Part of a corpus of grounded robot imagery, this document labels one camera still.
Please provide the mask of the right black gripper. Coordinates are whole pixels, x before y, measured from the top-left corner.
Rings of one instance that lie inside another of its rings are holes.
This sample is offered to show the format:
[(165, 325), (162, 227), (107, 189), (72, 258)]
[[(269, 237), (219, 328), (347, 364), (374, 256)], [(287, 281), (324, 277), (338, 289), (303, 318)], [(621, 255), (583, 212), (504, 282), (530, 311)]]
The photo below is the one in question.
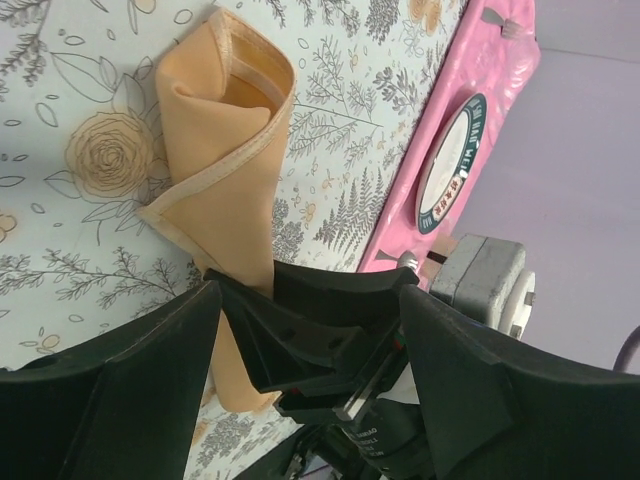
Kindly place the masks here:
[[(275, 264), (274, 300), (212, 269), (251, 383), (261, 393), (345, 393), (355, 370), (392, 341), (399, 296), (418, 277), (408, 267), (343, 273)], [(241, 479), (308, 479), (314, 460), (332, 479), (433, 479), (421, 409), (377, 395), (409, 366), (397, 341), (369, 384), (339, 412), (307, 424), (239, 474)]]

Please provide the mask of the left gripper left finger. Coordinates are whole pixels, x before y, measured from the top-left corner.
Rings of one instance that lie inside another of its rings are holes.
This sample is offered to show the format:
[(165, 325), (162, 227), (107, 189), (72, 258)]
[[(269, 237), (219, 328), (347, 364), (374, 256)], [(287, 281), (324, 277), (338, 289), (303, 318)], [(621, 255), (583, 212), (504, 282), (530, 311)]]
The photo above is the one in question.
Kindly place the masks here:
[(220, 307), (218, 285), (207, 282), (94, 339), (2, 370), (2, 478), (182, 478)]

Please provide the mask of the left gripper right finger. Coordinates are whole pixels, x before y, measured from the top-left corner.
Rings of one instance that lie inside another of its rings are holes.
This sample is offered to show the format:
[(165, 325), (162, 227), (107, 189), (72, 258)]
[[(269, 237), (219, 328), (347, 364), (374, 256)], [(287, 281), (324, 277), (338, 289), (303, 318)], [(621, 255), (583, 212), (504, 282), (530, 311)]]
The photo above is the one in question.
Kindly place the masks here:
[(440, 479), (635, 479), (639, 379), (471, 320), (415, 286), (400, 313)]

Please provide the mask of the orange satin napkin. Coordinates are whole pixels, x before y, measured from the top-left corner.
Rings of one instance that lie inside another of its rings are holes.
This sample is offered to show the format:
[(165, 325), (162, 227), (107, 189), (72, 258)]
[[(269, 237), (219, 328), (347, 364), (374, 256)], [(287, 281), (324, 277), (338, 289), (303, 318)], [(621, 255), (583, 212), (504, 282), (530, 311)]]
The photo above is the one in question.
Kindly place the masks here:
[(272, 211), (294, 68), (220, 8), (165, 55), (155, 81), (172, 184), (141, 218), (199, 270), (271, 295)]

